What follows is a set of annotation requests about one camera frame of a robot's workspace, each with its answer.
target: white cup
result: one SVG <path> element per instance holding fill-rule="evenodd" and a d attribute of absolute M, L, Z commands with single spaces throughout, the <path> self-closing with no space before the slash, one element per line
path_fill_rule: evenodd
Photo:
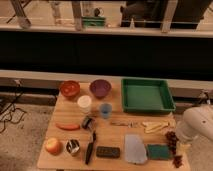
<path fill-rule="evenodd" d="M 84 114 L 90 114 L 92 107 L 92 99 L 90 96 L 84 95 L 79 97 L 77 104 Z"/>

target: apple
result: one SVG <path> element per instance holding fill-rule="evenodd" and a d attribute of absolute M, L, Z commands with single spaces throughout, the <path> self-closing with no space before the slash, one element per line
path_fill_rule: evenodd
<path fill-rule="evenodd" d="M 62 144 L 57 138 L 49 138 L 45 144 L 45 149 L 53 155 L 61 152 Z"/>

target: purple bowl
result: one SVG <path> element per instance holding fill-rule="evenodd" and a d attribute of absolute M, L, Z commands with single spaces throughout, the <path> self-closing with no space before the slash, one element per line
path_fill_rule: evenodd
<path fill-rule="evenodd" d="M 90 91 L 97 98 L 104 98 L 111 90 L 111 84 L 106 80 L 95 80 L 90 84 Z"/>

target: orange bowl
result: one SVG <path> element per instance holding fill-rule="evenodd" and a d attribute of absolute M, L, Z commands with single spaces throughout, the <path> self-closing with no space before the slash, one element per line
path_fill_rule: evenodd
<path fill-rule="evenodd" d="M 64 81 L 61 83 L 59 90 L 64 97 L 71 98 L 80 92 L 80 84 L 76 81 Z"/>

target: green tray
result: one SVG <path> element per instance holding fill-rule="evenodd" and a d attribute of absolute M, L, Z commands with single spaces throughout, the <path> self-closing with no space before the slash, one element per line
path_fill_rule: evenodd
<path fill-rule="evenodd" d="M 96 26 L 103 27 L 105 26 L 105 17 L 82 17 L 83 26 Z"/>
<path fill-rule="evenodd" d="M 168 114 L 175 104 L 165 80 L 122 79 L 124 112 Z"/>

